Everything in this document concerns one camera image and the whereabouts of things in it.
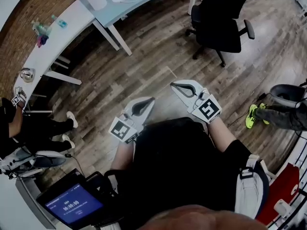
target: chair base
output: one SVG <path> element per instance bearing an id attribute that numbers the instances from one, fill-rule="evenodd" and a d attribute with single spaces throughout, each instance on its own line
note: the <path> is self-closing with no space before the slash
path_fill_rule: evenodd
<path id="1" fill-rule="evenodd" d="M 193 55 L 193 59 L 197 59 L 198 58 L 198 55 L 201 54 L 205 49 L 205 46 L 201 46 Z M 221 67 L 225 67 L 226 66 L 226 62 L 224 60 L 224 57 L 222 55 L 222 53 L 219 51 L 219 50 L 216 50 L 219 58 L 221 59 L 222 63 L 221 63 Z"/>
<path id="2" fill-rule="evenodd" d="M 195 34 L 196 35 L 196 31 L 191 30 L 191 29 L 187 29 L 186 30 L 186 36 L 190 36 L 190 34 Z"/>
<path id="3" fill-rule="evenodd" d="M 185 32 L 186 36 L 190 36 L 190 34 L 196 34 L 196 31 L 191 30 L 191 29 L 187 29 Z M 205 49 L 205 46 L 201 46 L 192 56 L 193 59 L 197 59 L 198 55 L 201 54 Z M 224 60 L 224 57 L 222 55 L 222 53 L 219 50 L 216 50 L 217 54 L 219 55 L 219 58 L 221 59 L 222 63 L 221 63 L 221 67 L 225 67 L 226 63 Z"/>
<path id="4" fill-rule="evenodd" d="M 225 60 L 224 60 L 224 57 L 222 55 L 222 53 L 219 51 L 219 50 L 216 50 L 217 54 L 219 55 L 219 58 L 221 59 L 222 63 L 221 63 L 221 67 L 225 67 L 226 66 L 226 63 L 225 63 Z"/>

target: buckle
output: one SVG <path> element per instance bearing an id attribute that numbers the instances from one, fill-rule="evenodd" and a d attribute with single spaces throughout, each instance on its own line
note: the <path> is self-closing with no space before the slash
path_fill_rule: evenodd
<path id="1" fill-rule="evenodd" d="M 253 178 L 254 177 L 254 170 L 252 167 L 245 167 L 241 170 L 240 172 L 240 179 L 248 179 L 248 178 Z"/>

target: chair armrest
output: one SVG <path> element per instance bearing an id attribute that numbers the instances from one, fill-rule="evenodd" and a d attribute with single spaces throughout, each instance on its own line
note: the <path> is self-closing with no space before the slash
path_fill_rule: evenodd
<path id="1" fill-rule="evenodd" d="M 248 20 L 244 20 L 245 28 L 250 39 L 255 39 L 254 28 Z"/>

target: wooden floor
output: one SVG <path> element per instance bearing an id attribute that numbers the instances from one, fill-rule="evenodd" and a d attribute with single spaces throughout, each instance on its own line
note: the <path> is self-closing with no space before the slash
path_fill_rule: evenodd
<path id="1" fill-rule="evenodd" d="M 192 60 L 199 45 L 195 36 L 184 35 L 190 27 L 188 5 L 189 0 L 153 0 L 117 22 L 115 26 L 133 55 L 128 57 L 122 49 L 116 52 L 97 36 L 99 45 L 71 73 L 83 84 L 64 83 L 50 100 L 55 120 L 65 120 L 68 110 L 76 114 L 79 127 L 69 134 L 76 148 L 70 153 L 86 175 L 109 169 L 116 147 L 107 130 L 130 100 L 141 96 L 157 99 L 150 122 L 187 116 L 186 107 L 169 87 L 180 79 L 194 79 L 214 94 L 229 129 L 251 152 L 259 154 L 269 169 L 276 170 L 289 152 L 293 131 L 263 122 L 248 130 L 245 113 L 273 85 L 305 81 L 307 37 L 304 32 L 295 33 L 299 6 L 294 0 L 247 0 L 237 22 L 241 29 L 243 19 L 250 20 L 256 39 L 243 35 L 242 52 L 223 53 L 227 65 L 221 68 L 211 49 Z M 87 41 L 84 48 L 88 47 L 91 43 Z M 272 103 L 268 97 L 263 101 Z M 45 183 L 53 183 L 63 171 L 73 168 L 78 164 L 71 159 L 61 169 L 50 169 Z"/>

